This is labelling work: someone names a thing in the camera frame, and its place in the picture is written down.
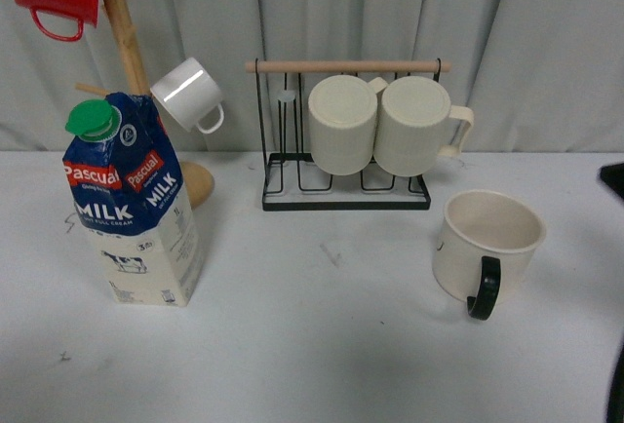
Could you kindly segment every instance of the black mug handle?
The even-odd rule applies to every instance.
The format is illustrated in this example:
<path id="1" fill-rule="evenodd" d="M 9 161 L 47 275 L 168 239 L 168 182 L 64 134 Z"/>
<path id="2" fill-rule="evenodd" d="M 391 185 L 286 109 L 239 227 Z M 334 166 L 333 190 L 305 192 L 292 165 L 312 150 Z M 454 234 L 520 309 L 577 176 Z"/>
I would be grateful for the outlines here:
<path id="1" fill-rule="evenodd" d="M 484 255 L 481 258 L 481 283 L 477 297 L 468 296 L 468 315 L 485 321 L 489 318 L 500 290 L 500 260 Z"/>

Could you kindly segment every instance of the green bottle cap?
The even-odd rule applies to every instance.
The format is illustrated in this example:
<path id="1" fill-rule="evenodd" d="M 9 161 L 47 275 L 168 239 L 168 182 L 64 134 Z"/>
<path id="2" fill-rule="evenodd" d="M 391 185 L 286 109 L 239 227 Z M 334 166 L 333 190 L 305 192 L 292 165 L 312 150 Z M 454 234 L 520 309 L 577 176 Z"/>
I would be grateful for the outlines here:
<path id="1" fill-rule="evenodd" d="M 69 113 L 65 130 L 88 140 L 106 138 L 119 117 L 105 99 L 83 101 Z"/>

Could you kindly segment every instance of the wooden rod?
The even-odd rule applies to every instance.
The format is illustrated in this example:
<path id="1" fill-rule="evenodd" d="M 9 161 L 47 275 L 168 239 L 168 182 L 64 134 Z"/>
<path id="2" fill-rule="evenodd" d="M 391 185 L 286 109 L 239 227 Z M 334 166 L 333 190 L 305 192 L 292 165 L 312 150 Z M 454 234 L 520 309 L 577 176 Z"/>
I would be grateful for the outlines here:
<path id="1" fill-rule="evenodd" d="M 126 0 L 104 0 L 117 49 L 126 71 L 130 93 L 149 94 L 149 82 L 138 50 L 138 41 Z"/>
<path id="2" fill-rule="evenodd" d="M 96 87 L 95 85 L 81 84 L 77 82 L 75 85 L 76 90 L 80 92 L 86 92 L 88 94 L 93 94 L 97 96 L 107 96 L 110 95 L 110 91 L 107 89 L 103 89 L 101 87 Z"/>
<path id="3" fill-rule="evenodd" d="M 245 63 L 255 73 L 255 61 Z M 437 60 L 259 60 L 258 72 L 449 72 L 450 62 Z"/>

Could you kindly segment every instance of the milk carton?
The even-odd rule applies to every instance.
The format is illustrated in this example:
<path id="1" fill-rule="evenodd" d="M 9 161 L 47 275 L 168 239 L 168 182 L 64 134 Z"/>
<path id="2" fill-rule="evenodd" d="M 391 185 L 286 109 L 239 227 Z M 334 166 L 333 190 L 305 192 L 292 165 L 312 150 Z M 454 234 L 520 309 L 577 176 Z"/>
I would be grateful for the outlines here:
<path id="1" fill-rule="evenodd" d="M 76 135 L 63 157 L 76 212 L 115 299 L 185 306 L 205 253 L 151 97 L 85 101 L 65 128 Z"/>

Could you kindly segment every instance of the cow illustration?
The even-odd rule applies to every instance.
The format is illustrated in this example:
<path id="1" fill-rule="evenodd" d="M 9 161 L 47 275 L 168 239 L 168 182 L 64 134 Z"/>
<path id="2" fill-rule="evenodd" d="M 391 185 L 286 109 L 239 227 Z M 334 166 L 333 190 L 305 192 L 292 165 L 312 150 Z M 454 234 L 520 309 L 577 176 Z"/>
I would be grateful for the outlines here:
<path id="1" fill-rule="evenodd" d="M 147 266 L 143 263 L 143 259 L 140 257 L 124 257 L 121 255 L 114 255 L 110 252 L 103 250 L 101 255 L 111 259 L 119 272 L 126 274 L 145 274 L 147 273 Z"/>

